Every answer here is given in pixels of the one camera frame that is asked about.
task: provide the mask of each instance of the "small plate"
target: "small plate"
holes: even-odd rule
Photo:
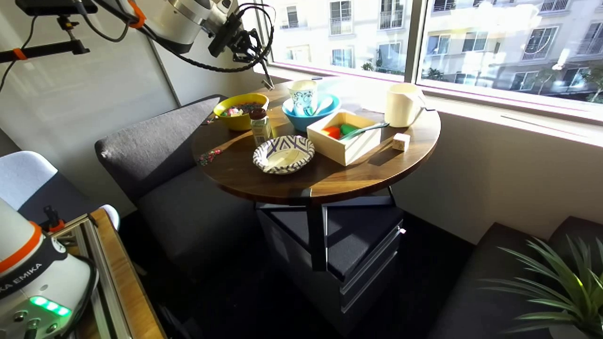
[[[269,175],[299,171],[314,156],[314,145],[301,135],[267,139],[252,152],[252,164]]]

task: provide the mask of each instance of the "ceramic bowl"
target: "ceramic bowl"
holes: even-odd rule
[[[269,175],[299,171],[314,156],[314,145],[303,135],[267,139],[252,152],[252,164]]]
[[[230,96],[213,107],[213,118],[222,120],[228,126],[228,130],[245,131],[250,128],[246,109],[267,109],[267,103],[269,98],[260,92]]]
[[[282,113],[286,115],[286,118],[290,120],[290,124],[297,133],[305,133],[309,124],[339,109],[339,96],[324,94],[322,99],[324,99],[322,105],[307,111],[299,107],[294,98],[288,98],[282,101]]]

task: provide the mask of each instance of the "white cup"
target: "white cup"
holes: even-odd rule
[[[407,128],[422,111],[422,90],[412,83],[393,84],[386,98],[384,122],[392,128]]]

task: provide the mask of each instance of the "round wooden table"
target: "round wooden table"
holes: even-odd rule
[[[371,109],[369,98],[382,98],[386,88],[363,86],[354,79],[320,81],[324,88],[341,98],[341,109],[382,120],[382,111]],[[280,83],[263,92],[269,101],[269,122],[277,135],[294,133],[280,111],[280,103],[290,96],[295,83]],[[405,152],[390,147],[395,131],[410,135]],[[441,133],[441,120],[435,111],[422,111],[407,130],[388,128],[382,143],[352,165],[339,165],[333,160],[314,154],[314,158],[292,175],[265,175],[252,164],[256,148],[250,131],[228,131],[220,120],[207,118],[194,141],[194,156],[199,169],[222,190],[262,203],[305,205],[311,224],[312,267],[324,269],[324,209],[322,203],[354,197],[386,188],[409,175],[435,147]]]

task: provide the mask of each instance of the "green light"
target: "green light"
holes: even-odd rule
[[[58,310],[56,310],[56,314],[60,314],[60,316],[66,316],[66,314],[69,314],[71,310],[69,309],[66,309],[66,307],[58,307]]]
[[[43,307],[43,305],[47,303],[45,297],[30,297],[30,301],[32,301],[34,305],[39,305],[39,307]]]
[[[54,309],[58,309],[58,303],[49,301],[49,303],[45,305],[45,309],[47,309],[47,310],[54,310]]]

